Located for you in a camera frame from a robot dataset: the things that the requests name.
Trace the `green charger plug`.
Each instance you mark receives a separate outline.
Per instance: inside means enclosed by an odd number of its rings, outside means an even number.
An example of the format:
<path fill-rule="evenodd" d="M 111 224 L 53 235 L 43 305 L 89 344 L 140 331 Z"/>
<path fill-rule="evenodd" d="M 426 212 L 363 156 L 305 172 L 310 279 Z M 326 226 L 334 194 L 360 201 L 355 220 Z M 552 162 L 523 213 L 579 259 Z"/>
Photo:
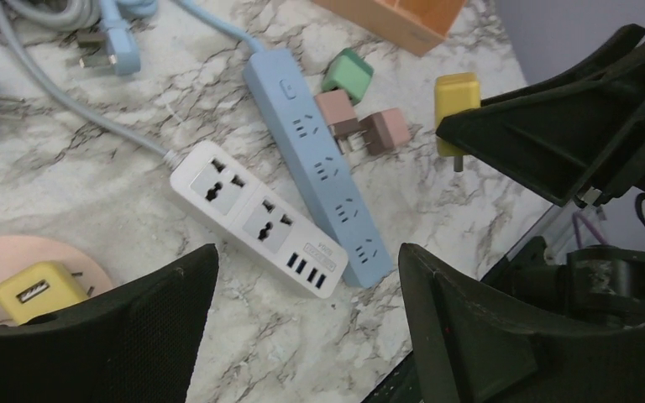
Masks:
<path fill-rule="evenodd" d="M 342 49 L 328 66 L 322 80 L 323 92 L 343 90 L 353 105 L 359 104 L 367 92 L 374 68 L 351 48 Z"/>

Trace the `yellow charger plug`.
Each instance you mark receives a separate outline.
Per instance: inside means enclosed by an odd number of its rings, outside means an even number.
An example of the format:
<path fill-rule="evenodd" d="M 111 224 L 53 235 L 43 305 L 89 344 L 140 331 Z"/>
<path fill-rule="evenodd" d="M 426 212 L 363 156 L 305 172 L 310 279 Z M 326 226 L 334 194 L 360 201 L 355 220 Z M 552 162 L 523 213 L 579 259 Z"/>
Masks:
<path fill-rule="evenodd" d="M 438 128 L 441 121 L 455 113 L 480 107 L 480 84 L 474 72 L 464 72 L 437 78 L 434 86 L 434 117 Z M 436 139 L 438 155 L 452 158 L 454 171 L 464 170 L 465 152 L 458 147 Z"/>
<path fill-rule="evenodd" d="M 32 264 L 0 283 L 0 306 L 17 325 L 87 298 L 83 287 L 57 261 Z"/>

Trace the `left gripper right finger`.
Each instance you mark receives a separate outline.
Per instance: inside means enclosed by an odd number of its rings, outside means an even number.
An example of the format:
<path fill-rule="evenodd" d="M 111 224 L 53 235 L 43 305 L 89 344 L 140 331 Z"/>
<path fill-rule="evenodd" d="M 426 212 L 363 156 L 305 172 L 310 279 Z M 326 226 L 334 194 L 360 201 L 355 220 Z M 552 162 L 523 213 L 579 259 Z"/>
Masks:
<path fill-rule="evenodd" d="M 405 243 L 398 265 L 423 401 L 645 402 L 645 253 L 525 253 L 475 280 Z"/>

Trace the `yellow charger plug front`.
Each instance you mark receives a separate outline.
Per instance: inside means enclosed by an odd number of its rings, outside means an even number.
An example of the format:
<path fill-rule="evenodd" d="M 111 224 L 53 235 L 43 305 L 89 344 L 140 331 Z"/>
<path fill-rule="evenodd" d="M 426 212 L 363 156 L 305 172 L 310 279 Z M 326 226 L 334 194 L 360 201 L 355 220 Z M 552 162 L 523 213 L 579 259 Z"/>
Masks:
<path fill-rule="evenodd" d="M 434 117 L 438 128 L 441 121 L 455 113 L 480 107 L 480 84 L 474 72 L 464 72 L 437 78 L 434 86 Z M 458 147 L 436 139 L 438 155 L 452 158 L 454 171 L 464 170 L 465 152 Z"/>

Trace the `yellow charger plug back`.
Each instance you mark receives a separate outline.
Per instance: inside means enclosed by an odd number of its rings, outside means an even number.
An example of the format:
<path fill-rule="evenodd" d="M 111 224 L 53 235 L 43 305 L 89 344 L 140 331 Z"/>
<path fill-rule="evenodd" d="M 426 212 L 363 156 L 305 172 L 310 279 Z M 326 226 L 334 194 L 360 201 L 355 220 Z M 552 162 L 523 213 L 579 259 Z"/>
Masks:
<path fill-rule="evenodd" d="M 17 325 L 87 298 L 83 287 L 57 261 L 32 264 L 0 283 L 0 306 Z"/>

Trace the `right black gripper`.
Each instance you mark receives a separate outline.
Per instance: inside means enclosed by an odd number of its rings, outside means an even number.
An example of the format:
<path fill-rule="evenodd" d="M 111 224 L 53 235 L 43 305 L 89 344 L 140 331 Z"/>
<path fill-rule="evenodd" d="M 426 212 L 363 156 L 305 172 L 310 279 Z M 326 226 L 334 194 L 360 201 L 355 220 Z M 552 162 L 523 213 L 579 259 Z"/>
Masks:
<path fill-rule="evenodd" d="M 439 139 L 558 206 L 645 191 L 645 28 L 569 70 L 441 120 Z"/>

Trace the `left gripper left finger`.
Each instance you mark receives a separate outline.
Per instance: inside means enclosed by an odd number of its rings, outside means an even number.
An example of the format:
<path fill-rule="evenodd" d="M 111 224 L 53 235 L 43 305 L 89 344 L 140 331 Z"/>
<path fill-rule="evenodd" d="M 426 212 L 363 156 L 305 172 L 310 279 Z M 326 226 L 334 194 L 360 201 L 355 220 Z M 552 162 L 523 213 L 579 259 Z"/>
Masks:
<path fill-rule="evenodd" d="M 137 280 L 0 326 L 0 402 L 182 402 L 218 277 L 201 246 Z"/>

